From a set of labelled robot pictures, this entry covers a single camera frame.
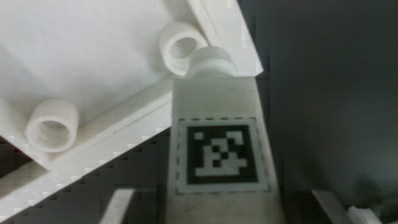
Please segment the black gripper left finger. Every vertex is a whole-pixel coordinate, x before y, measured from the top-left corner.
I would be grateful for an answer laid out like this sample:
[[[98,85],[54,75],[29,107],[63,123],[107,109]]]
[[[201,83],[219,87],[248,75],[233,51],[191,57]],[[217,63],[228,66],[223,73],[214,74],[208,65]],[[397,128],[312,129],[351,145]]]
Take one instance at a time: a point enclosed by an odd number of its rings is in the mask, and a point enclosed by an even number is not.
[[[157,224],[157,190],[120,188],[114,191],[98,224]]]

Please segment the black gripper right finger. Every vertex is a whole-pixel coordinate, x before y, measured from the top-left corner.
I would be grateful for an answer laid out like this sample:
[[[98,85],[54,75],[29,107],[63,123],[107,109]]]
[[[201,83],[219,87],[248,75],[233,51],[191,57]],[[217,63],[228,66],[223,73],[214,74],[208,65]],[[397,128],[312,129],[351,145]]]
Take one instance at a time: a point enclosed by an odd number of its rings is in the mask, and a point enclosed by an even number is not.
[[[384,224],[374,210],[356,206],[345,207],[331,191],[313,190],[312,195],[326,220],[322,224]]]

